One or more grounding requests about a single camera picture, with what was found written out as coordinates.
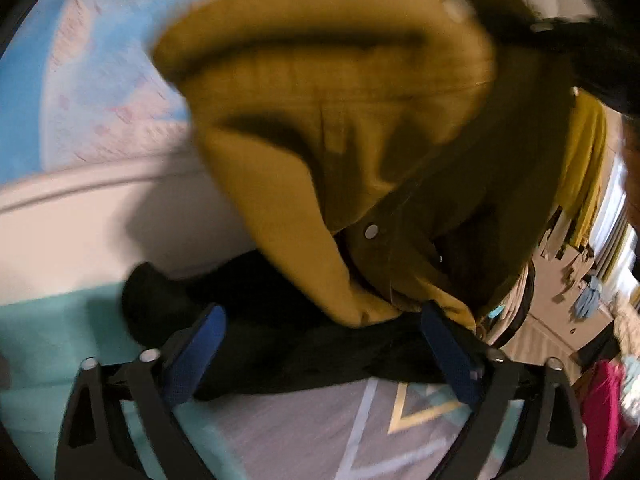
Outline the black garment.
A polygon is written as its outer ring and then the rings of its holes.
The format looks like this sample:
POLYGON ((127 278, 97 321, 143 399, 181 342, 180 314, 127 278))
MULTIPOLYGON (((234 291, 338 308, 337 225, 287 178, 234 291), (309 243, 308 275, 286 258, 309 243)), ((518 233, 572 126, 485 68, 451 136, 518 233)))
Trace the black garment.
POLYGON ((443 384, 456 364, 470 370, 486 349, 470 330, 446 320, 444 300, 437 298, 390 321, 361 328, 337 324, 259 250, 184 280, 142 263, 120 300, 128 332, 145 348, 162 348, 212 307, 226 316, 219 349, 206 350, 208 336, 197 333, 190 343, 194 356, 177 367, 180 386, 199 401, 370 377, 443 384))

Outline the brown olive jacket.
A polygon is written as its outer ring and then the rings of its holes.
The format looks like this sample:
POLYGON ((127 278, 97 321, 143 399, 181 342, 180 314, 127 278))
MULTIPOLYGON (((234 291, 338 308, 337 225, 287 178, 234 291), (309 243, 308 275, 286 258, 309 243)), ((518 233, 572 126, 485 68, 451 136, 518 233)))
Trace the brown olive jacket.
POLYGON ((210 0, 152 50, 268 260, 334 321, 466 328, 551 214, 574 81, 522 0, 210 0))

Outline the magenta garment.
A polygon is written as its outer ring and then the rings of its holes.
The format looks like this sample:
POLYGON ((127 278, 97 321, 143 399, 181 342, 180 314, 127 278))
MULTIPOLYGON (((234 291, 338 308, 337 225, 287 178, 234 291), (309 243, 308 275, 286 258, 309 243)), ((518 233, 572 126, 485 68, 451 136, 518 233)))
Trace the magenta garment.
POLYGON ((588 478, 604 479, 612 470, 620 433, 620 384, 622 373, 601 360, 590 368, 579 389, 582 422, 586 427, 588 478))

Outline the colourful wall map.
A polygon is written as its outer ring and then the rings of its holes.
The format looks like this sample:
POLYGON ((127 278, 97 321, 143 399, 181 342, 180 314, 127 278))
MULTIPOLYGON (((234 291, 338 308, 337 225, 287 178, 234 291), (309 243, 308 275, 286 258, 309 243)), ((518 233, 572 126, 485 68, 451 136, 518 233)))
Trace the colourful wall map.
POLYGON ((1 59, 1 181, 178 150, 184 99, 149 58, 194 0, 39 0, 1 59))

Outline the mustard hanging sweater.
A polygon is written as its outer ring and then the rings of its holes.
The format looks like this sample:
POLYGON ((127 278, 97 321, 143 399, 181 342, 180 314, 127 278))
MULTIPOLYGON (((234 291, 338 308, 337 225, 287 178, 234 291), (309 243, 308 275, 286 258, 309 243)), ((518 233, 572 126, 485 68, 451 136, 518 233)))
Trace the mustard hanging sweater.
POLYGON ((563 171, 555 205, 570 222, 565 243, 586 246, 597 218, 608 126, 601 102, 579 90, 570 113, 563 171))

